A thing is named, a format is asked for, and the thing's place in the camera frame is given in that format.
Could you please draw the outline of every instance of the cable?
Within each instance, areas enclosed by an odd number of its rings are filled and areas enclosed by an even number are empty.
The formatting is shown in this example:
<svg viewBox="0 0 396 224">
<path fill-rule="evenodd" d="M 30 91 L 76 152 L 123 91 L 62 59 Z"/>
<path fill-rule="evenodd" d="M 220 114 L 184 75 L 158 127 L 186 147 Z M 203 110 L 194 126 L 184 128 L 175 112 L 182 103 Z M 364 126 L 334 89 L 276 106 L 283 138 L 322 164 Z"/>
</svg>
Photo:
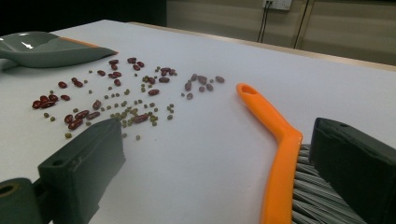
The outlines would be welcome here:
<svg viewBox="0 0 396 224">
<path fill-rule="evenodd" d="M 268 3 L 270 3 L 270 2 L 269 1 L 265 2 L 264 12 L 262 13 L 262 24 L 264 23 L 265 11 L 267 9 Z M 261 34 L 262 34 L 262 25 L 260 26 L 259 36 L 257 36 L 257 42 L 259 42 Z"/>
<path fill-rule="evenodd" d="M 265 14 L 265 21 L 264 21 L 264 29 L 262 30 L 262 39 L 264 38 L 264 33 L 265 33 L 265 26 L 267 25 L 267 18 L 268 18 L 268 11 L 270 9 L 270 6 L 272 5 L 272 2 L 269 2 L 270 4 L 268 4 L 268 8 L 265 10 L 264 8 L 264 14 Z"/>
</svg>

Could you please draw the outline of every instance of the bean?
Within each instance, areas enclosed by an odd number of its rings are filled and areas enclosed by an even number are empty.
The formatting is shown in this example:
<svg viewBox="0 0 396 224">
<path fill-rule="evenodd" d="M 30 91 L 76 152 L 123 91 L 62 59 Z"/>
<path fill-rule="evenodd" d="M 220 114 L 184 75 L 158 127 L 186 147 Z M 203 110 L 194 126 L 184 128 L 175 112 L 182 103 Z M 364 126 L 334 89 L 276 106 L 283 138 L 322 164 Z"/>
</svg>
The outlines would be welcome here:
<svg viewBox="0 0 396 224">
<path fill-rule="evenodd" d="M 169 77 L 160 77 L 160 79 L 158 79 L 158 81 L 159 82 L 162 82 L 162 83 L 167 83 L 167 82 L 169 82 Z"/>
<path fill-rule="evenodd" d="M 116 63 L 119 63 L 119 60 L 113 59 L 113 60 L 108 61 L 108 63 L 109 64 L 116 64 Z"/>
<path fill-rule="evenodd" d="M 149 118 L 149 115 L 147 115 L 147 114 L 136 116 L 136 117 L 134 117 L 134 123 L 141 123 L 141 122 L 147 120 L 148 118 Z"/>
<path fill-rule="evenodd" d="M 46 102 L 48 102 L 50 99 L 47 97 L 47 96 L 45 96 L 45 95 L 42 95 L 42 96 L 40 96 L 40 102 L 41 103 L 46 103 Z"/>
<path fill-rule="evenodd" d="M 87 115 L 87 119 L 91 120 L 91 119 L 97 118 L 99 116 L 100 116 L 100 112 L 96 111 L 96 112 L 93 112 L 93 113 Z"/>
<path fill-rule="evenodd" d="M 134 70 L 135 70 L 135 71 L 139 71 L 139 70 L 140 70 L 140 67 L 139 67 L 139 65 L 137 65 L 137 64 L 134 64 Z"/>
<path fill-rule="evenodd" d="M 113 72 L 113 75 L 115 75 L 116 77 L 121 77 L 122 73 L 121 72 Z"/>
<path fill-rule="evenodd" d="M 215 79 L 219 83 L 223 83 L 225 81 L 224 77 L 215 77 Z"/>
<path fill-rule="evenodd" d="M 191 100 L 193 98 L 193 95 L 192 95 L 192 93 L 190 92 L 189 94 L 187 94 L 187 99 L 188 100 Z"/>
<path fill-rule="evenodd" d="M 136 63 L 136 58 L 129 58 L 126 60 L 128 63 Z"/>
<path fill-rule="evenodd" d="M 75 119 L 73 122 L 71 122 L 67 128 L 70 130 L 75 130 L 76 128 L 79 127 L 79 125 L 82 124 L 82 119 Z"/>
<path fill-rule="evenodd" d="M 116 86 L 120 86 L 120 85 L 121 85 L 121 82 L 120 82 L 119 79 L 116 79 L 116 80 L 114 80 L 114 84 L 115 84 Z"/>
<path fill-rule="evenodd" d="M 89 110 L 83 110 L 75 115 L 75 119 L 84 119 L 87 115 L 90 114 Z"/>
<path fill-rule="evenodd" d="M 160 93 L 160 90 L 151 90 L 148 92 L 148 95 L 157 95 L 158 93 Z"/>
<path fill-rule="evenodd" d="M 49 95 L 49 100 L 55 102 L 59 101 L 58 96 L 54 94 Z"/>
<path fill-rule="evenodd" d="M 71 122 L 73 122 L 73 115 L 66 115 L 66 117 L 64 117 L 64 122 L 66 124 L 70 124 Z"/>
<path fill-rule="evenodd" d="M 140 67 L 144 67 L 145 66 L 145 64 L 142 63 L 142 62 L 137 62 L 137 65 L 139 65 Z"/>
<path fill-rule="evenodd" d="M 32 108 L 38 109 L 41 106 L 41 101 L 33 101 Z"/>
<path fill-rule="evenodd" d="M 82 82 L 80 82 L 80 81 L 75 81 L 75 82 L 73 82 L 73 83 L 75 84 L 75 86 L 77 86 L 77 87 L 79 87 L 79 88 L 81 88 L 81 87 L 84 86 L 84 84 L 82 84 Z"/>
<path fill-rule="evenodd" d="M 64 83 L 64 82 L 62 82 L 62 81 L 58 82 L 58 86 L 59 86 L 59 88 L 61 88 L 61 89 L 67 88 L 67 84 Z"/>
<path fill-rule="evenodd" d="M 69 101 L 69 100 L 70 100 L 70 96 L 68 96 L 68 95 L 61 95 L 61 98 L 62 98 L 64 101 Z"/>
<path fill-rule="evenodd" d="M 54 102 L 54 101 L 48 101 L 48 102 L 42 103 L 42 104 L 40 105 L 40 107 L 41 107 L 42 109 L 45 109 L 45 108 L 51 107 L 51 106 L 53 106 L 53 105 L 55 105 L 55 102 Z"/>
<path fill-rule="evenodd" d="M 210 83 L 207 83 L 207 84 L 206 84 L 206 88 L 207 88 L 209 91 L 213 91 L 213 86 L 212 86 L 212 84 L 210 84 Z"/>
<path fill-rule="evenodd" d="M 93 103 L 92 108 L 94 110 L 98 110 L 100 108 L 100 106 L 102 105 L 102 102 L 96 100 L 95 103 Z"/>
<path fill-rule="evenodd" d="M 148 82 L 152 85 L 155 83 L 155 78 L 154 77 L 148 77 Z"/>
<path fill-rule="evenodd" d="M 101 76 L 101 77 L 104 77 L 104 76 L 106 75 L 106 72 L 103 71 L 103 70 L 98 70 L 98 71 L 97 71 L 97 74 L 98 74 L 99 76 Z"/>
<path fill-rule="evenodd" d="M 184 89 L 186 89 L 186 91 L 190 91 L 191 90 L 191 83 L 187 82 L 186 85 L 184 85 Z"/>
</svg>

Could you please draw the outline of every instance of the orange brush handle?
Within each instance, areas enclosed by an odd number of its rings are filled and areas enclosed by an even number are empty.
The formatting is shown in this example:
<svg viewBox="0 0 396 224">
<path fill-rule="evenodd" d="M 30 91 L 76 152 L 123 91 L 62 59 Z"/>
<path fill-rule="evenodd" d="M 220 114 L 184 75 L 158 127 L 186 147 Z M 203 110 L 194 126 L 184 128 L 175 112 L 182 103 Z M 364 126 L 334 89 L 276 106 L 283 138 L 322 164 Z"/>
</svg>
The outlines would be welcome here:
<svg viewBox="0 0 396 224">
<path fill-rule="evenodd" d="M 236 90 L 249 110 L 275 136 L 277 153 L 268 176 L 261 224 L 291 223 L 294 173 L 303 135 L 256 90 L 240 83 Z"/>
</svg>

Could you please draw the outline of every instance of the white table surface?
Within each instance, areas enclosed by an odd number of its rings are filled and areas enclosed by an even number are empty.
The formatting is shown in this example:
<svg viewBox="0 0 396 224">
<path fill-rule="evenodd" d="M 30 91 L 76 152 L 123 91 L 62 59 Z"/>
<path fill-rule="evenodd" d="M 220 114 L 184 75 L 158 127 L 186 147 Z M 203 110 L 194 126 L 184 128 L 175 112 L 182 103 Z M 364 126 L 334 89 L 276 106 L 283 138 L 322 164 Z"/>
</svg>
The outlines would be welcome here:
<svg viewBox="0 0 396 224">
<path fill-rule="evenodd" d="M 0 60 L 2 180 L 27 177 L 35 181 L 37 165 L 70 141 L 64 138 L 63 120 L 75 107 L 89 109 L 95 99 L 104 105 L 124 100 L 132 105 L 142 99 L 160 108 L 157 127 L 146 122 L 123 129 L 128 133 L 124 139 L 127 162 L 107 188 L 93 224 L 258 223 L 276 142 L 238 98 L 235 86 L 239 82 L 250 84 L 272 102 L 304 134 L 304 143 L 311 140 L 315 118 L 323 117 L 343 121 L 396 147 L 394 71 L 115 21 L 54 33 L 119 54 L 51 69 L 8 68 L 9 62 Z M 146 64 L 137 72 L 139 77 L 134 77 L 135 71 L 126 62 L 129 57 Z M 107 62 L 111 59 L 120 60 L 122 86 L 118 88 L 108 77 L 95 74 L 99 69 L 110 72 Z M 154 73 L 158 65 L 175 68 L 178 75 L 157 86 L 159 95 L 149 97 L 140 92 L 141 77 L 159 76 Z M 180 94 L 193 73 L 223 76 L 226 82 L 214 83 L 214 91 L 204 93 L 193 85 L 194 98 L 187 101 Z M 89 83 L 78 89 L 71 77 Z M 69 88 L 59 89 L 61 80 Z M 131 94 L 125 96 L 127 88 Z M 67 93 L 72 100 L 33 110 L 33 100 L 50 90 Z M 105 100 L 104 95 L 112 92 L 121 97 Z M 166 120 L 169 104 L 175 105 L 172 120 Z M 122 110 L 108 110 L 92 122 Z M 44 112 L 57 120 L 44 119 Z M 84 125 L 73 135 L 85 129 Z M 140 141 L 134 139 L 137 134 L 142 136 Z"/>
</svg>

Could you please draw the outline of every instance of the electrical outlet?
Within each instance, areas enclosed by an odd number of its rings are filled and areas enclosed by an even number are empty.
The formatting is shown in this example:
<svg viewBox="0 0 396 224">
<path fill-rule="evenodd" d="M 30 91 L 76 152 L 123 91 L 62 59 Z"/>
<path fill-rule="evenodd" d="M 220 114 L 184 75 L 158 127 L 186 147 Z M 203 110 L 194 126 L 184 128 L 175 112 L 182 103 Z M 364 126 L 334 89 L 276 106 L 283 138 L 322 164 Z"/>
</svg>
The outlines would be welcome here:
<svg viewBox="0 0 396 224">
<path fill-rule="evenodd" d="M 267 1 L 272 3 L 269 8 L 279 10 L 290 10 L 291 0 L 263 0 L 262 7 L 268 6 Z"/>
</svg>

